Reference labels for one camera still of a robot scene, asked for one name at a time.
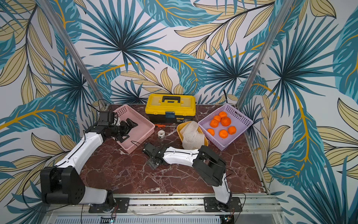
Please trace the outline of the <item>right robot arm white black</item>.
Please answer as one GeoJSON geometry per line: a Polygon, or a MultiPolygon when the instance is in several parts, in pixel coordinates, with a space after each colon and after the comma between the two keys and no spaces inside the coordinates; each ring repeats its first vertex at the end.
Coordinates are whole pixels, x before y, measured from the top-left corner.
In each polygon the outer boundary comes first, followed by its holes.
{"type": "Polygon", "coordinates": [[[202,145],[199,149],[185,150],[147,143],[143,153],[149,157],[147,164],[151,169],[172,164],[192,167],[207,185],[212,186],[217,202],[229,202],[232,194],[227,183],[226,162],[209,147],[202,145]]]}

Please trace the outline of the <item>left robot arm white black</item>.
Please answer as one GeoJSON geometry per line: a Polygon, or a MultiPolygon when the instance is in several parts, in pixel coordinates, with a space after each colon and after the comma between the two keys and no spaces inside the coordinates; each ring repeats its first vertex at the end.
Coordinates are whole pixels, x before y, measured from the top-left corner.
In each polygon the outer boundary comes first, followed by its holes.
{"type": "Polygon", "coordinates": [[[46,204],[93,204],[111,209],[115,199],[111,190],[96,189],[84,184],[80,177],[82,168],[95,150],[108,138],[124,142],[129,132],[138,124],[131,119],[121,121],[118,126],[109,122],[97,122],[89,127],[84,137],[70,153],[54,167],[40,172],[42,202],[46,204]]]}

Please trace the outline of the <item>pink plastic basket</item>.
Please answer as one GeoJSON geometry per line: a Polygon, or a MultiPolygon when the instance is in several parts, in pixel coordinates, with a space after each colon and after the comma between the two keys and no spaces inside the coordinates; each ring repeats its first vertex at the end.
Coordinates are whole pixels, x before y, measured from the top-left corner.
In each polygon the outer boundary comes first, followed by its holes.
{"type": "Polygon", "coordinates": [[[123,143],[117,141],[128,154],[131,154],[141,143],[154,133],[155,125],[129,105],[123,105],[115,109],[114,113],[118,115],[120,121],[130,119],[138,124],[137,127],[134,127],[128,133],[129,138],[127,140],[123,143]]]}

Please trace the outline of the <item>white tape roll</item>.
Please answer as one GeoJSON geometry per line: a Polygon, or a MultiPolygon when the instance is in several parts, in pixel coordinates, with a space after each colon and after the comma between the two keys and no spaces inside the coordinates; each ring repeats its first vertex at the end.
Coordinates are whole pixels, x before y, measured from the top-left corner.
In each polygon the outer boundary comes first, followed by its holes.
{"type": "Polygon", "coordinates": [[[157,135],[158,135],[158,137],[159,137],[160,139],[163,139],[163,138],[165,137],[166,133],[165,133],[164,130],[159,130],[159,131],[157,132],[157,135]]]}

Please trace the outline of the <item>yellow black toolbox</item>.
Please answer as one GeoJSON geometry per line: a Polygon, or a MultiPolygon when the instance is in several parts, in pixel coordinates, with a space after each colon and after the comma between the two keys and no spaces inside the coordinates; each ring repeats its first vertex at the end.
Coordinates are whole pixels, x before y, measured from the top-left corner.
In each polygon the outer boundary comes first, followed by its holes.
{"type": "Polygon", "coordinates": [[[151,94],[145,113],[152,123],[185,123],[196,116],[196,100],[189,95],[151,94]]]}

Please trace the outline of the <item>purple plastic basket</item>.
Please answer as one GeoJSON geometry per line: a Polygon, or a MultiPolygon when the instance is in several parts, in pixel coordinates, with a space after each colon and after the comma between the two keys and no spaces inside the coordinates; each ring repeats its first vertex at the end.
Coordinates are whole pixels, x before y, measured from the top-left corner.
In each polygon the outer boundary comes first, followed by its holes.
{"type": "Polygon", "coordinates": [[[225,104],[198,122],[205,136],[221,151],[225,150],[253,121],[230,104],[225,104]]]}

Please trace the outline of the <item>orange handled screwdriver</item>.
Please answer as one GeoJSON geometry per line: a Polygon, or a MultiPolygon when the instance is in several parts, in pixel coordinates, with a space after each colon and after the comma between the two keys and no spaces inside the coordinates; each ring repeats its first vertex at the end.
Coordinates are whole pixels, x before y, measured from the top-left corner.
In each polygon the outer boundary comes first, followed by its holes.
{"type": "Polygon", "coordinates": [[[158,128],[166,128],[166,127],[174,127],[176,128],[176,126],[169,126],[169,125],[163,125],[163,124],[155,124],[156,127],[158,128]]]}

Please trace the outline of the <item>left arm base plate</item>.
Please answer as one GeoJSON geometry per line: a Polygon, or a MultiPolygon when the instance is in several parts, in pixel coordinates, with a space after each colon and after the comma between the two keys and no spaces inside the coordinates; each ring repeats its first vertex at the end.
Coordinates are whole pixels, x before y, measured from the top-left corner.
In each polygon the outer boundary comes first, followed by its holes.
{"type": "Polygon", "coordinates": [[[93,204],[89,213],[127,213],[129,202],[128,197],[113,198],[109,202],[93,204]]]}

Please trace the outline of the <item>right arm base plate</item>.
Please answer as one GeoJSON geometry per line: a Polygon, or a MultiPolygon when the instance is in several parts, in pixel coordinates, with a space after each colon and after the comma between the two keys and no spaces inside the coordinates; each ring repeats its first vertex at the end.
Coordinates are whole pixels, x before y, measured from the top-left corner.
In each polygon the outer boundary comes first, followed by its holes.
{"type": "Polygon", "coordinates": [[[205,212],[242,212],[242,203],[239,197],[231,197],[227,203],[221,203],[215,197],[205,197],[205,212]]]}

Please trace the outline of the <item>front aluminium rail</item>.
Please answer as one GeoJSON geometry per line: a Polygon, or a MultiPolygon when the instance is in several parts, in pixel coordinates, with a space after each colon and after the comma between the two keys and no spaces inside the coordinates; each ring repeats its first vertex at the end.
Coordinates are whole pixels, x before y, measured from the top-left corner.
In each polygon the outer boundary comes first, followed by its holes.
{"type": "Polygon", "coordinates": [[[90,212],[90,205],[52,206],[42,224],[286,224],[279,199],[259,193],[234,194],[237,210],[216,211],[213,194],[115,194],[114,213],[90,212]]]}

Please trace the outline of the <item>left aluminium frame post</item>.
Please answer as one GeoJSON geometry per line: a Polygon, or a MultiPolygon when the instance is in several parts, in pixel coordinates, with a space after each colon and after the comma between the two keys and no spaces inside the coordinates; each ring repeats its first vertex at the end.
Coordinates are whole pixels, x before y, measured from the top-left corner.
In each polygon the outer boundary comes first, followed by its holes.
{"type": "Polygon", "coordinates": [[[74,1],[37,1],[48,21],[56,32],[57,50],[65,62],[75,63],[82,74],[82,77],[91,88],[94,97],[101,102],[101,105],[108,104],[95,86],[87,67],[83,63],[74,43],[81,35],[79,23],[80,13],[74,1]]]}

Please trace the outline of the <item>aluminium frame post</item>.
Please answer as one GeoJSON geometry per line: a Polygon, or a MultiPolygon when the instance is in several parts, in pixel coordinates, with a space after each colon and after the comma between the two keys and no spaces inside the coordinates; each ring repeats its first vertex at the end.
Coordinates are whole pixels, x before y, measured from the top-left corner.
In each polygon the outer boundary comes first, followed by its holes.
{"type": "Polygon", "coordinates": [[[75,63],[82,74],[82,77],[91,88],[94,97],[101,102],[101,105],[108,104],[95,86],[87,67],[83,63],[74,43],[81,35],[79,23],[80,13],[74,1],[37,1],[48,21],[56,32],[57,50],[65,62],[75,63]]]}
{"type": "Polygon", "coordinates": [[[281,27],[282,23],[284,22],[284,19],[285,19],[286,15],[288,14],[292,4],[293,4],[293,0],[283,2],[282,7],[281,7],[277,17],[273,22],[272,30],[268,32],[267,38],[266,38],[265,42],[263,43],[263,47],[260,51],[260,54],[257,57],[257,60],[248,76],[245,86],[240,94],[240,97],[239,97],[237,103],[236,103],[236,108],[238,110],[240,110],[243,107],[243,103],[245,101],[247,94],[250,91],[250,88],[253,84],[255,76],[257,75],[266,54],[268,53],[271,45],[273,44],[275,37],[278,34],[280,27],[281,27]]]}

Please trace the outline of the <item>right aluminium frame post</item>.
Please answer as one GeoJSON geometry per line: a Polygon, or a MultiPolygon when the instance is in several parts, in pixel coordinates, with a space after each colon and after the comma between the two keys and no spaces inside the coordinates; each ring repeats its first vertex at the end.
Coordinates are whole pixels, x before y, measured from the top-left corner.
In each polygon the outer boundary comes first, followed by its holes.
{"type": "Polygon", "coordinates": [[[239,97],[237,103],[236,103],[236,108],[238,110],[240,110],[243,107],[243,103],[245,101],[247,94],[250,91],[250,88],[253,84],[255,76],[257,75],[266,54],[268,53],[271,45],[273,44],[275,37],[278,34],[280,27],[281,27],[282,23],[284,22],[284,19],[285,19],[286,15],[288,14],[292,4],[293,4],[293,0],[283,2],[282,7],[281,7],[277,17],[273,22],[272,30],[268,32],[267,38],[266,38],[265,42],[263,43],[263,47],[260,51],[260,54],[257,57],[257,60],[248,76],[245,86],[240,94],[240,97],[239,97]]]}

